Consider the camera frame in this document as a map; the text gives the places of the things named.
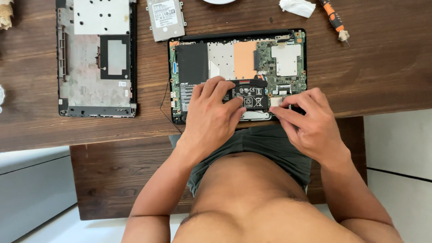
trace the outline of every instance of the hand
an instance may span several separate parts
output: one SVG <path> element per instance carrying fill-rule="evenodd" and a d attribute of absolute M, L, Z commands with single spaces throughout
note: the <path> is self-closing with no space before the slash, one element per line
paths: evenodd
<path fill-rule="evenodd" d="M 243 97 L 223 104 L 222 99 L 235 84 L 223 77 L 214 77 L 194 87 L 186 119 L 186 129 L 177 147 L 199 163 L 222 146 L 233 134 L 241 115 L 246 111 Z"/>
<path fill-rule="evenodd" d="M 283 108 L 289 105 L 300 106 L 306 111 L 306 115 Z M 289 141 L 300 152 L 321 165 L 331 164 L 350 155 L 340 138 L 339 128 L 327 98 L 319 88 L 288 96 L 281 107 L 270 107 L 270 111 L 280 120 Z"/>

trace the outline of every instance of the orange screwdriver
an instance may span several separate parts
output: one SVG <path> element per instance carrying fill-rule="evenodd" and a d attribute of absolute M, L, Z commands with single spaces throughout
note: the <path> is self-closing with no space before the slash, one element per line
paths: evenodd
<path fill-rule="evenodd" d="M 342 42 L 346 42 L 349 46 L 348 31 L 344 30 L 342 20 L 340 20 L 339 14 L 337 14 L 336 11 L 334 11 L 333 7 L 331 6 L 330 0 L 320 0 L 320 3 L 326 10 L 330 18 L 331 25 L 337 32 L 339 32 L 339 40 Z"/>

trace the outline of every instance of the wooden table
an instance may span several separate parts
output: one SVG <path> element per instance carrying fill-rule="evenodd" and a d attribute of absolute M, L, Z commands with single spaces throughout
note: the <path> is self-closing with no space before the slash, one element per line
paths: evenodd
<path fill-rule="evenodd" d="M 178 133 L 159 110 L 168 81 L 165 43 L 153 41 L 146 2 L 139 2 L 140 114 L 133 119 L 60 117 L 55 1 L 14 5 L 14 27 L 0 32 L 0 84 L 6 89 L 0 152 Z M 320 6 L 306 19 L 282 12 L 279 0 L 237 0 L 221 6 L 184 0 L 183 13 L 188 35 L 306 29 L 309 88 L 323 90 L 337 117 L 432 108 L 430 1 L 332 2 L 351 34 L 351 47 L 337 40 Z M 166 101 L 166 114 L 169 106 Z"/>
<path fill-rule="evenodd" d="M 337 119 L 341 138 L 367 182 L 363 117 Z M 81 220 L 128 217 L 143 186 L 172 152 L 168 136 L 70 147 Z M 326 203 L 321 167 L 312 161 L 308 198 Z M 189 213 L 193 197 L 184 191 L 173 214 Z"/>

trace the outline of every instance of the white plate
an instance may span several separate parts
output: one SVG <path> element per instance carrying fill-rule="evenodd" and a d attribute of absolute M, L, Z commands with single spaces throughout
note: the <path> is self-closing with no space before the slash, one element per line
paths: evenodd
<path fill-rule="evenodd" d="M 226 3 L 232 3 L 235 0 L 204 0 L 208 3 L 213 3 L 213 4 L 226 4 Z"/>

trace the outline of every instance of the grey shorts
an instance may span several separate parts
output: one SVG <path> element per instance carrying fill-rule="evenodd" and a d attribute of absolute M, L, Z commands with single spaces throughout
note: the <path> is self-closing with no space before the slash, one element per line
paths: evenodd
<path fill-rule="evenodd" d="M 180 135 L 170 135 L 175 148 Z M 209 166 L 230 153 L 253 152 L 264 155 L 285 170 L 304 190 L 311 181 L 312 159 L 298 151 L 290 142 L 280 125 L 253 127 L 236 131 L 228 141 L 197 164 L 191 172 L 187 185 L 195 197 L 204 173 Z"/>

